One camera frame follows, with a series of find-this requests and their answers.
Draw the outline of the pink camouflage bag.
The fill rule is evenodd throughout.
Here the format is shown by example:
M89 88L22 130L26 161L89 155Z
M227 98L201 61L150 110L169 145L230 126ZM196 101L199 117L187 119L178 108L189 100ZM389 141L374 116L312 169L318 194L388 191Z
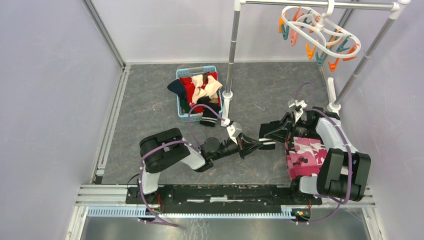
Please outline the pink camouflage bag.
M327 149L320 139L295 136L285 145L286 165L290 180L297 176L314 176L327 156Z

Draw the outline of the white clip hanger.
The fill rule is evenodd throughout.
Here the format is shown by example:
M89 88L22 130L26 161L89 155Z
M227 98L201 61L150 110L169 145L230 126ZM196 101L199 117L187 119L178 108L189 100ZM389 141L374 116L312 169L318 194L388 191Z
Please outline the white clip hanger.
M290 26L290 31L294 29L298 32L298 38L303 37L308 41L307 44L316 45L315 52L321 50L328 56L340 59L357 56L361 49L361 42L354 34L329 19L334 9L335 1L329 0L327 9L323 13L308 6L286 6L280 16L284 20L284 25ZM338 46L348 35L351 37L345 47L350 49L354 44L359 44L356 51L347 54L348 49L337 53Z

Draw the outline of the black white-striped sock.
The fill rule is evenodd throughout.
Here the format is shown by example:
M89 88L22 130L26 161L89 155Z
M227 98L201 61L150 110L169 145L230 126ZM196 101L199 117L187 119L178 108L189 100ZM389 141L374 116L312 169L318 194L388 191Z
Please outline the black white-striped sock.
M278 130L280 125L281 124L279 120L271 121L269 123L262 123L260 125L258 140L263 144L263 146L260 147L259 150L275 150L277 143L284 144L287 141L288 137L286 130L279 130L278 132L273 133Z

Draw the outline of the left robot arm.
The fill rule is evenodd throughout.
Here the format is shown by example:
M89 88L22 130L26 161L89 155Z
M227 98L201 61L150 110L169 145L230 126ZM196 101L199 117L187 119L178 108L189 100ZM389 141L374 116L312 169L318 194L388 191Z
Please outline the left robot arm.
M263 142L250 138L239 129L228 127L228 139L219 141L209 137L200 147L189 143L179 128L145 137L139 142L141 166L138 180L138 197L145 204L157 198L161 172L182 162L196 172L204 172L214 166L213 161L239 155L247 155L264 146Z

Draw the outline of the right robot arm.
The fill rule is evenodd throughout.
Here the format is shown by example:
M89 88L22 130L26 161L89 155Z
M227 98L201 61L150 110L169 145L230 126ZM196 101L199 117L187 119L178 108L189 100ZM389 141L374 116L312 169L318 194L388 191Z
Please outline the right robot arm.
M309 194L342 204L364 197L371 157L351 144L337 113L313 107L304 120L296 121L287 112L281 120L263 123L259 139L266 150L284 144L293 203L302 204Z

